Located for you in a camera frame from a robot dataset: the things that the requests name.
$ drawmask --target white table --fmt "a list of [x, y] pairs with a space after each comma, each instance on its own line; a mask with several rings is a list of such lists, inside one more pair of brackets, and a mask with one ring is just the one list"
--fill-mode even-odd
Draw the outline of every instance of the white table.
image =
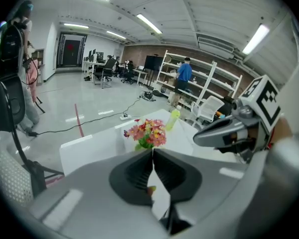
[[[170, 113], [162, 109], [142, 118], [160, 119], [167, 123], [169, 116]], [[64, 174], [68, 175], [79, 167], [95, 161], [134, 151], [137, 142], [131, 138], [125, 138], [123, 133], [124, 130], [130, 129], [135, 124], [134, 120], [130, 120], [102, 132], [61, 145], [60, 158]], [[167, 141], [163, 147], [192, 155], [193, 142], [191, 138], [196, 132], [197, 129], [179, 119], [173, 129], [166, 132]]]
[[92, 66], [91, 82], [93, 83], [94, 82], [94, 66], [105, 66], [105, 63], [83, 61], [83, 63], [82, 63], [82, 72], [85, 72], [85, 68], [87, 68], [86, 69], [86, 76], [88, 76], [88, 73], [89, 73], [89, 69], [88, 69], [89, 65]]
[[143, 72], [137, 69], [133, 69], [133, 71], [139, 73], [138, 82], [136, 84], [139, 83], [141, 74], [144, 74], [143, 84], [145, 84], [147, 72]]

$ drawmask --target blue shirt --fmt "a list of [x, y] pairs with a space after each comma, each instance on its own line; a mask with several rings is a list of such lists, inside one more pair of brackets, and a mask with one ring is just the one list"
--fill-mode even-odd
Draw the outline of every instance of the blue shirt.
[[190, 64], [182, 64], [180, 68], [178, 69], [179, 72], [179, 81], [188, 82], [191, 77], [191, 66]]

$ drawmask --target power strip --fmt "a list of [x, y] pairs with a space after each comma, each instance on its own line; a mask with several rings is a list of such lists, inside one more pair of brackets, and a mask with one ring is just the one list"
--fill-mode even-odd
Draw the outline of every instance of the power strip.
[[130, 120], [132, 118], [132, 116], [131, 115], [122, 115], [122, 116], [120, 116], [120, 120]]

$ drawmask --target white shelving unit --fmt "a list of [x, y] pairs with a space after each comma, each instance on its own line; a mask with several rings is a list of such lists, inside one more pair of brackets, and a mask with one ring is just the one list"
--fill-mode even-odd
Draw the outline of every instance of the white shelving unit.
[[[166, 82], [163, 82], [161, 80], [159, 80], [159, 76], [161, 74], [164, 74], [168, 77], [173, 77], [173, 75], [171, 75], [170, 73], [168, 72], [165, 72], [163, 71], [163, 67], [166, 65], [168, 67], [171, 67], [171, 68], [174, 68], [174, 69], [178, 69], [179, 66], [176, 65], [176, 64], [173, 64], [171, 63], [172, 59], [174, 60], [184, 60], [186, 56], [183, 56], [183, 55], [179, 55], [179, 54], [173, 54], [173, 53], [168, 53], [168, 50], [166, 50], [165, 52], [165, 55], [164, 55], [164, 58], [163, 58], [163, 62], [160, 66], [160, 69], [159, 69], [159, 73], [157, 75], [157, 79], [156, 79], [156, 82], [159, 83], [159, 84], [162, 84], [162, 85], [166, 85], [166, 86], [169, 86], [173, 89], [175, 89], [174, 86], [172, 86], [171, 84], [168, 84]], [[198, 67], [201, 67], [205, 70], [209, 70], [209, 74], [205, 74], [203, 72], [200, 72], [200, 71], [196, 71], [196, 70], [192, 70], [192, 74], [195, 76], [195, 77], [200, 77], [202, 79], [204, 79], [206, 81], [205, 85], [204, 86], [201, 86], [197, 83], [194, 83], [192, 81], [188, 81], [188, 83], [190, 85], [194, 85], [198, 88], [201, 89], [201, 92], [200, 92], [200, 95], [199, 97], [187, 92], [187, 91], [183, 91], [183, 90], [180, 90], [182, 93], [184, 93], [185, 95], [191, 97], [192, 99], [194, 99], [197, 103], [200, 103], [200, 102], [204, 102], [205, 99], [203, 99], [203, 96], [206, 92], [218, 97], [218, 98], [223, 98], [223, 96], [221, 96], [221, 94], [211, 90], [211, 89], [208, 89], [208, 86], [209, 84], [216, 84], [217, 86], [227, 90], [227, 91], [233, 91], [231, 97], [235, 97], [236, 95], [236, 92], [239, 88], [239, 85], [240, 85], [240, 82], [241, 82], [241, 79], [242, 79], [242, 75], [240, 75], [240, 77], [220, 68], [220, 67], [217, 67], [217, 63], [216, 62], [212, 62], [212, 64], [209, 64], [205, 61], [201, 61], [201, 60], [198, 60], [198, 59], [195, 59], [195, 58], [190, 58], [190, 64], [192, 65], [195, 65], [195, 66], [198, 66]], [[226, 79], [228, 79], [229, 81], [231, 82], [236, 82], [236, 85], [234, 87], [232, 87], [231, 85], [229, 85], [227, 82], [222, 82], [216, 78], [214, 78], [214, 74], [218, 74], [218, 75], [221, 75], [223, 77], [225, 77]], [[190, 106], [188, 104], [186, 104], [185, 102], [181, 102], [183, 105], [187, 106], [190, 108]]]

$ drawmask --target doorway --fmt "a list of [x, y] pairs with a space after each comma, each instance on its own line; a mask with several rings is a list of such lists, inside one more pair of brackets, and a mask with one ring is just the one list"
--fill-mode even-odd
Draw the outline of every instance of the doorway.
[[61, 32], [56, 55], [56, 68], [81, 67], [87, 35]]
[[80, 41], [65, 40], [63, 51], [63, 66], [77, 66]]

